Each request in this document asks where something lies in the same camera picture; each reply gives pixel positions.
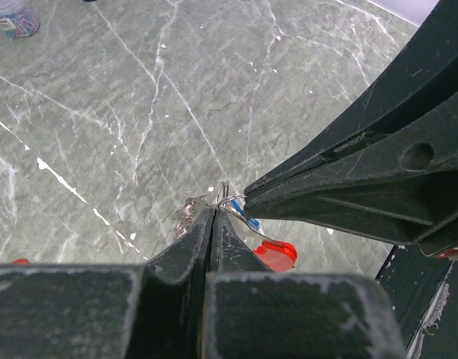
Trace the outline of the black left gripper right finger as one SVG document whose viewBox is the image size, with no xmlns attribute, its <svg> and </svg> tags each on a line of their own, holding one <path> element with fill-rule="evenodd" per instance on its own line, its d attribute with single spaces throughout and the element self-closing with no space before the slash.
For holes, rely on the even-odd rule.
<svg viewBox="0 0 458 359">
<path fill-rule="evenodd" d="M 218 212 L 202 315 L 204 358 L 404 358 L 392 304 L 356 274 L 276 273 Z"/>
</svg>

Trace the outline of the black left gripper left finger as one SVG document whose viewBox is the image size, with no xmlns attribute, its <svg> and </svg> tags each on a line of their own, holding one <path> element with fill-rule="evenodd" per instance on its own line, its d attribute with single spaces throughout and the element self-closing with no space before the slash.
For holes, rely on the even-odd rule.
<svg viewBox="0 0 458 359">
<path fill-rule="evenodd" d="M 0 265 L 0 358 L 197 358 L 213 220 L 142 264 Z"/>
</svg>

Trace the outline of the red tagged key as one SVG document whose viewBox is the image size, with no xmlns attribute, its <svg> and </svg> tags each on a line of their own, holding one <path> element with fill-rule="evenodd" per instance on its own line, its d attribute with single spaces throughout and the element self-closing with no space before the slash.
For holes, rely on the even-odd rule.
<svg viewBox="0 0 458 359">
<path fill-rule="evenodd" d="M 25 265 L 25 264 L 30 264 L 30 261 L 25 258 L 19 258 L 19 259 L 14 260 L 13 264 Z"/>
</svg>

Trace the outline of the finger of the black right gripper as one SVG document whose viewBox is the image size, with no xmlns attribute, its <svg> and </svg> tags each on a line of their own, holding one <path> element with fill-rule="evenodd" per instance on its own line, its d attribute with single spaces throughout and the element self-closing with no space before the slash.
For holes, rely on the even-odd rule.
<svg viewBox="0 0 458 359">
<path fill-rule="evenodd" d="M 434 257 L 458 245 L 458 90 L 414 120 L 372 127 L 352 105 L 246 188 L 257 218 L 305 221 Z"/>
<path fill-rule="evenodd" d="M 302 150 L 246 192 L 349 156 L 388 136 L 458 91 L 458 1 L 440 1 L 381 75 Z"/>
</svg>

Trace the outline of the blue tagged key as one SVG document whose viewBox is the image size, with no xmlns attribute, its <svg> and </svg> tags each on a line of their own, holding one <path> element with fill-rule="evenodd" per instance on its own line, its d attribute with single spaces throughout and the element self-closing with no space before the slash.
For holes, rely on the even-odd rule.
<svg viewBox="0 0 458 359">
<path fill-rule="evenodd" d="M 222 200 L 217 202 L 217 209 L 224 210 L 236 215 L 241 219 L 251 230 L 258 232 L 260 230 L 260 223 L 254 219 L 250 218 L 244 208 L 238 203 L 238 200 L 244 200 L 246 196 L 244 194 L 232 195 L 225 197 Z"/>
</svg>

